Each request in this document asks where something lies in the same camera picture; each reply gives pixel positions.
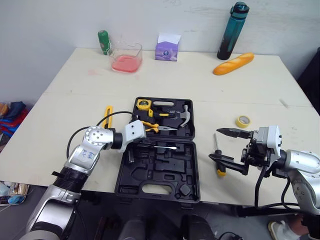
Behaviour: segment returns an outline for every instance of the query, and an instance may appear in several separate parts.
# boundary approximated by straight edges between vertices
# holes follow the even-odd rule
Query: green can
[[[111,46],[110,46],[110,39],[108,32],[106,30],[101,30],[98,32],[98,38],[100,47],[102,49],[102,52],[104,55],[110,55],[111,54]]]

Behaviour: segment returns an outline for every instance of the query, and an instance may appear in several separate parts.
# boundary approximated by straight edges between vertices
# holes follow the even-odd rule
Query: white table
[[[70,135],[96,124],[106,105],[114,111],[132,111],[139,96],[184,98],[193,101],[201,200],[253,205],[260,171],[250,167],[244,176],[228,170],[225,178],[218,178],[208,157],[215,129],[236,127],[236,117],[247,115],[252,120],[248,130],[279,125],[282,149],[319,155],[320,117],[278,56],[256,55],[234,72],[213,75],[219,63],[213,53],[180,52],[178,62],[167,62],[144,51],[140,69],[125,74],[112,71],[99,49],[77,48],[0,154],[0,179],[47,186],[55,180],[51,172],[59,172],[66,161]],[[129,119],[114,116],[112,127],[120,130]],[[217,136],[223,154],[239,162],[249,141]],[[71,149],[81,139],[78,134]],[[84,189],[114,192],[121,157],[116,150],[103,151]],[[265,178],[259,203],[279,202],[284,185],[283,179]],[[296,201],[291,189],[286,200]]]

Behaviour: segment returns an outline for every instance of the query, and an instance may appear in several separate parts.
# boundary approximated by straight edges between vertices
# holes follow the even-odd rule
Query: black toolbox
[[[168,112],[184,112],[185,105],[190,119],[184,127],[183,118],[155,119],[149,111],[139,110],[138,100],[151,101],[150,108],[154,114]],[[171,99],[156,97],[137,97],[133,113],[139,120],[157,123],[177,130],[153,130],[146,132],[146,139],[130,143],[123,153],[121,166],[114,192],[124,198],[144,198],[169,200],[181,203],[197,203],[200,201],[199,173],[197,163],[193,103],[188,99]],[[176,149],[158,148],[176,147]],[[149,192],[148,185],[161,186],[161,191]]]

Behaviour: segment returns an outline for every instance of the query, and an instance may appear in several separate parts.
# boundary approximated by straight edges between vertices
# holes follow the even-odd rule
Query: purple tissue box
[[[163,41],[155,47],[155,60],[177,61],[178,44]]]

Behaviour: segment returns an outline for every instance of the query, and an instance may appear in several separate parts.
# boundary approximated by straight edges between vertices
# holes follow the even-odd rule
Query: black cable
[[[288,190],[288,188],[289,188],[289,186],[290,186],[290,178],[289,177],[287,177],[287,179],[286,179],[286,185],[285,185],[285,187],[284,187],[284,189],[283,189],[283,192],[282,192],[282,194],[281,194],[281,203],[282,203],[282,205],[286,208],[286,209],[289,209],[289,210],[292,210],[292,211],[295,211],[295,212],[297,212],[297,213],[301,213],[301,214],[309,214],[309,215],[311,215],[311,213],[308,213],[308,212],[305,212],[305,211],[303,211],[303,210],[301,210],[301,209],[296,209],[296,208],[291,208],[291,207],[288,207],[288,204],[285,202],[285,195],[286,195],[286,193],[287,193],[287,190]]]
[[[88,126],[82,127],[82,128],[80,128],[80,129],[78,129],[77,131],[75,131],[75,132],[71,135],[71,137],[70,137],[70,139],[69,139],[69,141],[68,141],[68,145],[66,146],[66,158],[67,158],[67,159],[69,158],[69,150],[70,150],[70,144],[71,144],[72,139],[75,137],[75,135],[76,135],[78,132],[80,132],[80,131],[82,131],[82,130],[84,130],[84,129],[87,129],[87,128],[89,128],[89,127],[88,127]]]
[[[134,118],[138,119],[136,115],[134,115],[132,112],[130,111],[116,111],[113,113],[110,113],[109,115],[105,116],[104,118],[102,118],[96,125],[99,126],[104,120],[106,120],[107,118],[116,115],[116,114],[131,114]]]
[[[256,184],[255,184],[255,189],[254,189],[254,207],[255,208],[258,208],[259,204],[259,189],[260,189],[260,185],[261,185],[261,182],[262,182],[262,179],[264,178],[265,174],[266,174],[266,171],[267,171],[267,166],[264,165],[262,167],[262,170],[260,172],[260,175],[259,175],[259,178],[258,180],[256,181]]]
[[[293,208],[290,208],[288,207],[289,206],[299,206],[297,203],[294,203],[294,202],[285,202],[285,197],[284,197],[284,194],[286,194],[287,190],[288,190],[288,187],[290,185],[290,179],[288,178],[288,183],[287,185],[284,187],[283,189],[283,192],[282,192],[282,195],[283,195],[283,201],[282,201],[282,195],[281,195],[281,203],[278,202],[278,203],[272,203],[272,204],[268,204],[268,205],[263,205],[263,206],[259,206],[259,189],[260,189],[260,185],[261,185],[261,182],[262,182],[262,179],[264,178],[264,175],[267,171],[267,166],[263,166],[262,167],[262,170],[261,170],[261,173],[259,175],[259,178],[258,180],[256,181],[256,184],[255,184],[255,191],[254,191],[254,207],[257,208],[258,210],[261,210],[261,209],[267,209],[267,208],[272,208],[272,207],[276,207],[276,206],[284,206],[285,205],[287,207],[285,208],[288,208],[288,209],[293,209]]]
[[[237,236],[237,234],[235,234],[235,233],[232,232],[232,231],[226,231],[226,232],[224,232],[224,233],[222,233],[222,234],[220,235],[220,237],[218,238],[218,240],[221,240],[222,237],[223,237],[224,235],[226,235],[226,234],[233,234],[234,236]]]
[[[130,111],[116,111],[116,112],[113,112],[113,113],[110,113],[109,115],[105,116],[104,118],[102,118],[96,125],[99,126],[104,120],[106,120],[107,118],[113,116],[113,115],[116,115],[116,114],[131,114],[135,119],[138,119],[137,116],[135,116],[132,112]],[[78,129],[77,131],[75,131],[72,136],[70,137],[69,141],[68,141],[68,144],[66,146],[66,158],[68,159],[69,158],[69,151],[70,151],[70,144],[71,144],[71,141],[72,139],[75,137],[75,135],[84,130],[84,129],[87,129],[89,128],[89,126],[85,126],[85,127],[82,127],[80,129]]]
[[[81,212],[79,211],[79,208],[77,205],[75,205],[74,209],[75,209],[75,212],[78,214],[80,221],[82,223],[85,240],[88,240],[87,226],[86,226],[84,217],[82,216]]]
[[[299,206],[298,203],[294,203],[294,202],[286,202],[285,203],[287,206]],[[257,209],[261,210],[261,209],[268,209],[268,208],[272,208],[272,207],[277,207],[277,206],[283,206],[282,202],[277,202],[277,203],[272,203],[272,204],[268,204],[268,205],[263,205],[263,206],[258,206]]]

